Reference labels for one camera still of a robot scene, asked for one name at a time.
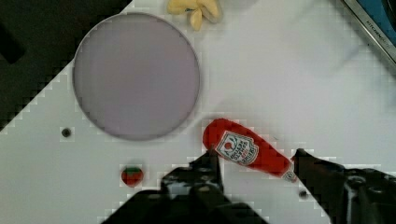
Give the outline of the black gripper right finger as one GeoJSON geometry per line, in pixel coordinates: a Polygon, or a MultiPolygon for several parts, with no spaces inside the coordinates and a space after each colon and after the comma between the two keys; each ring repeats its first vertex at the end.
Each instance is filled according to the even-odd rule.
{"type": "Polygon", "coordinates": [[[351,168],[299,148],[294,173],[332,224],[396,224],[396,182],[372,168],[351,168]]]}

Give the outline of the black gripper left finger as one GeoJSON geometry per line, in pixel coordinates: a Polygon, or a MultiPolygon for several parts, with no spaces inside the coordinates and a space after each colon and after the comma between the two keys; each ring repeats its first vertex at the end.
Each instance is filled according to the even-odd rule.
{"type": "Polygon", "coordinates": [[[188,195],[194,187],[206,185],[224,191],[219,157],[212,150],[191,161],[187,167],[177,167],[165,175],[161,181],[161,191],[174,199],[179,195],[188,195]]]}

